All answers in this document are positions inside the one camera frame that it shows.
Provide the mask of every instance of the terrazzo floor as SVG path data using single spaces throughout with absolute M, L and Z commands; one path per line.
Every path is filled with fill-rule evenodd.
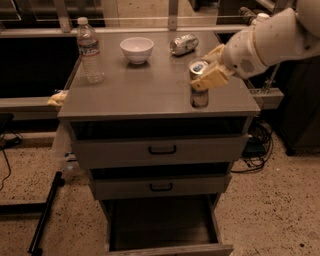
M 107 221 L 93 199 L 85 171 L 61 168 L 52 143 L 55 131 L 24 132 L 23 142 L 6 154 L 12 174 L 0 204 L 44 202 L 56 171 L 59 188 L 40 247 L 44 256 L 104 255 Z M 261 172 L 232 174 L 215 214 L 223 244 L 232 256 L 320 255 L 320 153 L 288 157 L 273 135 L 273 153 Z M 236 162 L 233 170 L 243 168 Z M 7 173 L 0 156 L 0 177 Z M 27 253 L 39 215 L 0 216 L 0 255 Z

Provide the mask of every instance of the ceramic bowl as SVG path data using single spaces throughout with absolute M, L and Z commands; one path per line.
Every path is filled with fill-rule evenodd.
M 131 37 L 120 43 L 121 50 L 133 64 L 142 64 L 152 53 L 154 43 L 145 37 Z

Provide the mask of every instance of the crushed can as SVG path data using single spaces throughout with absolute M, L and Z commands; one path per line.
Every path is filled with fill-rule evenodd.
M 170 42 L 170 51 L 175 56 L 180 56 L 193 51 L 199 44 L 199 39 L 194 34 L 177 37 Z

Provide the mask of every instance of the drawer cabinet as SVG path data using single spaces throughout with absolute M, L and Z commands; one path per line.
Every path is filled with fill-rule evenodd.
M 248 136 L 167 140 L 75 141 L 72 149 L 82 168 L 149 166 L 237 160 Z
M 231 180 L 229 163 L 90 170 L 97 200 L 223 193 Z
M 128 65 L 127 33 L 100 34 L 105 80 L 89 86 L 77 71 L 59 119 L 106 217 L 107 256 L 228 256 L 214 206 L 260 109 L 243 81 L 208 91 L 190 104 L 189 63 L 219 45 L 195 31 L 197 49 L 179 58 L 168 47 L 184 32 L 130 33 L 155 42 L 143 65 Z
M 106 256 L 228 256 L 213 214 L 216 195 L 111 202 Z

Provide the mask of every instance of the plastic bottle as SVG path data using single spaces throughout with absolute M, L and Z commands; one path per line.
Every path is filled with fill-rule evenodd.
M 104 80 L 101 66 L 99 38 L 85 17 L 78 18 L 77 43 L 82 65 L 89 83 L 96 84 Z

